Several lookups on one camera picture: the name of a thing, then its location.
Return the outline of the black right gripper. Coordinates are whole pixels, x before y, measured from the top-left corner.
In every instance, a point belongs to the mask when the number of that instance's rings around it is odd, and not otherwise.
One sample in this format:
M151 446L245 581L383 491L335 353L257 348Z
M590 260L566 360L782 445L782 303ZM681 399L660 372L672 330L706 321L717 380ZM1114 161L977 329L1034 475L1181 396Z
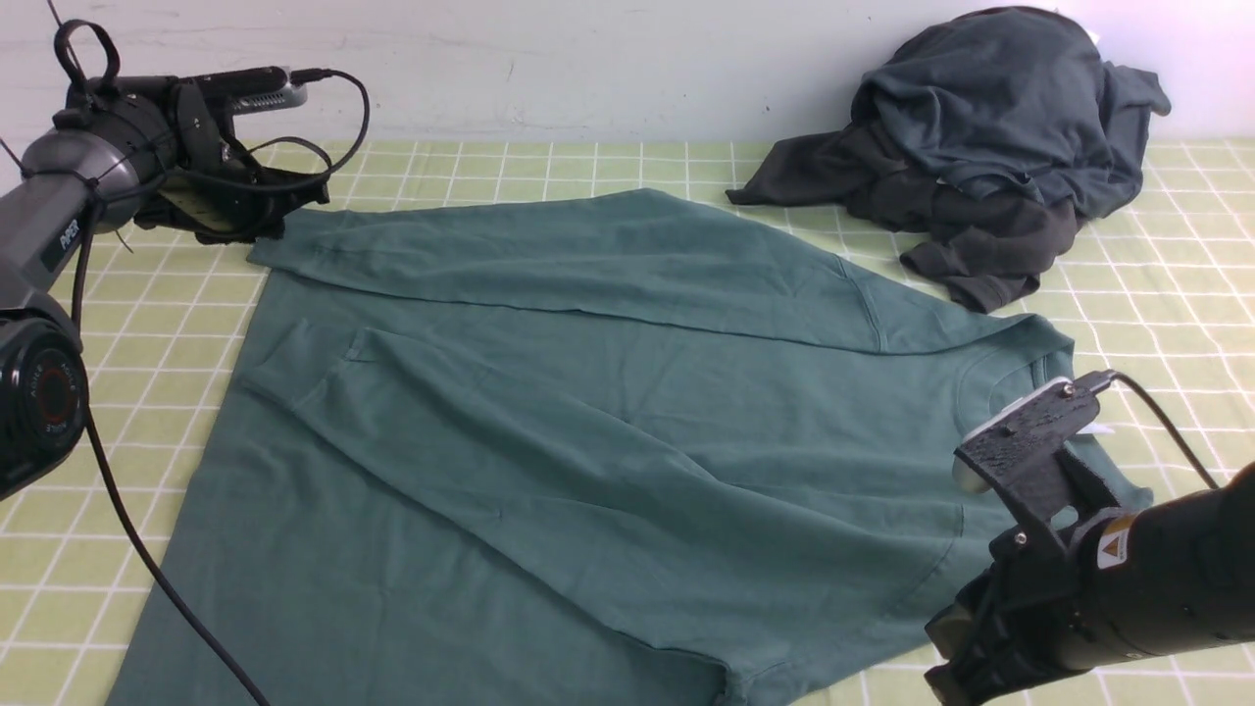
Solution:
M943 665L925 680L943 705L991 700L1065 678L1044 656L1040 622L1081 592L1077 554L1087 530L1124 509L1111 483L1068 446L1053 451L960 446L956 477L994 492L1014 523L990 540L991 564L925 626Z

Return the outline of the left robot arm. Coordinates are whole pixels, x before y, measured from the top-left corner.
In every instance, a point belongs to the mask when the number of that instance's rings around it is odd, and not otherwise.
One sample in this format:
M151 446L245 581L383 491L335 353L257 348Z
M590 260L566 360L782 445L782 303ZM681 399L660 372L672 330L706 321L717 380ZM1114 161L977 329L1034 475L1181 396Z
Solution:
M328 174L261 166L233 134L233 118L301 107L323 76L264 66L72 84L3 197L3 497L58 468L85 426L79 310L51 295L61 272L92 236L125 224L251 245L282 236L292 211L328 204Z

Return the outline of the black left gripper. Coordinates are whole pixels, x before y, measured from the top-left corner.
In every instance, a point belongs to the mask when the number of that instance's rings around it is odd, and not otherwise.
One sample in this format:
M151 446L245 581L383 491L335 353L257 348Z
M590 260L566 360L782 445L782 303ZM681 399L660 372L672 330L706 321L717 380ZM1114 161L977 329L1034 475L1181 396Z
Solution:
M142 229L191 232L201 245L252 245L279 238L285 219L307 204L330 202L328 173L261 166L233 130L233 118L208 107L195 80L141 80L176 138L174 171L139 207Z

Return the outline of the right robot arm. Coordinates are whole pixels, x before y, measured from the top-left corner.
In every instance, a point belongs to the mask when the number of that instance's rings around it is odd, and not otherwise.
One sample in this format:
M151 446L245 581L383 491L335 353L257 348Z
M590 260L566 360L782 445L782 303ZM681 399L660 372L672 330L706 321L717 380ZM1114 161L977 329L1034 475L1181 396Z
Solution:
M1076 453L956 451L1017 518L991 566L927 622L943 705L1252 640L1252 470L1130 510Z

